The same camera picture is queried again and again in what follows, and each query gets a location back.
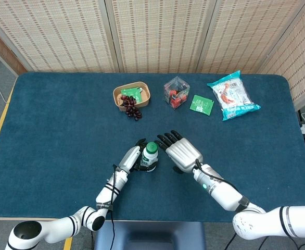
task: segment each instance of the robotic arm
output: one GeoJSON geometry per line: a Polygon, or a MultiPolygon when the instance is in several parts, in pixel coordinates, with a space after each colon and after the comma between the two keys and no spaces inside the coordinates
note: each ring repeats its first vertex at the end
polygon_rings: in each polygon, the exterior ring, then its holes
{"type": "Polygon", "coordinates": [[[202,154],[176,131],[155,141],[176,164],[177,172],[193,173],[194,179],[225,210],[235,211],[235,232],[246,240],[263,236],[291,236],[305,238],[305,206],[279,207],[265,212],[241,195],[228,181],[224,180],[208,164],[202,164],[202,154]]]}
{"type": "Polygon", "coordinates": [[[62,219],[19,223],[12,229],[5,250],[34,249],[42,239],[48,243],[56,243],[77,235],[82,226],[91,231],[99,230],[108,210],[113,210],[112,203],[126,184],[128,174],[141,170],[137,159],[146,145],[144,141],[145,139],[139,140],[135,147],[128,150],[119,166],[114,165],[113,175],[96,197],[97,210],[85,206],[62,219]]]}

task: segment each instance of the beige woven wall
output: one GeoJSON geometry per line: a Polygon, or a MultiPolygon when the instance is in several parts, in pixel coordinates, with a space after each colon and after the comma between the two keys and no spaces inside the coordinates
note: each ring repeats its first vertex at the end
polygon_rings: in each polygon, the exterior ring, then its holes
{"type": "Polygon", "coordinates": [[[112,0],[124,71],[192,72],[209,3],[112,0]]]}
{"type": "Polygon", "coordinates": [[[95,0],[0,0],[0,28],[35,71],[115,71],[95,0]]]}
{"type": "Polygon", "coordinates": [[[302,4],[300,0],[223,0],[199,72],[254,73],[302,4]]]}
{"type": "Polygon", "coordinates": [[[305,11],[287,30],[259,73],[284,76],[295,103],[305,97],[305,11]]]}

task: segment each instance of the green bottle cap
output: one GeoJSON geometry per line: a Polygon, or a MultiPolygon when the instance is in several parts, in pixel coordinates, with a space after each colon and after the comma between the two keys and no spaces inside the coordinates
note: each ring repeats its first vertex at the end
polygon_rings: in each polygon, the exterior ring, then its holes
{"type": "Polygon", "coordinates": [[[154,154],[157,151],[157,144],[155,142],[149,142],[147,144],[147,152],[148,154],[154,154]]]}

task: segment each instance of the dark teal tablecloth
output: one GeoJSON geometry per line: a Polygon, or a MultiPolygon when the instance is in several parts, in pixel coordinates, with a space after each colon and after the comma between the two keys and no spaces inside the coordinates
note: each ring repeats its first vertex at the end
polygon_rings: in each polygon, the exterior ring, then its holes
{"type": "MultiPolygon", "coordinates": [[[[216,74],[178,74],[189,99],[173,110],[163,85],[176,74],[27,73],[17,80],[0,133],[0,217],[64,217],[95,198],[126,151],[171,129],[188,138],[222,177],[266,210],[305,205],[305,145],[287,81],[244,75],[256,112],[222,121],[216,74]],[[114,105],[116,86],[143,81],[151,99],[139,122],[114,105]],[[215,100],[211,116],[191,111],[194,94],[215,100]]],[[[160,151],[150,173],[134,172],[115,201],[115,219],[230,221],[193,179],[160,151]]]]}

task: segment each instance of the snack bag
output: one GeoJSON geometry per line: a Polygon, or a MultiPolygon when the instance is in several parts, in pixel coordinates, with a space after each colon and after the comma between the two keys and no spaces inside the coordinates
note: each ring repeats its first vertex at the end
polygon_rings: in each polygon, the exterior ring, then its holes
{"type": "Polygon", "coordinates": [[[240,70],[216,82],[208,83],[207,86],[213,89],[220,103],[223,121],[260,109],[260,106],[253,103],[246,93],[240,78],[240,70]]]}

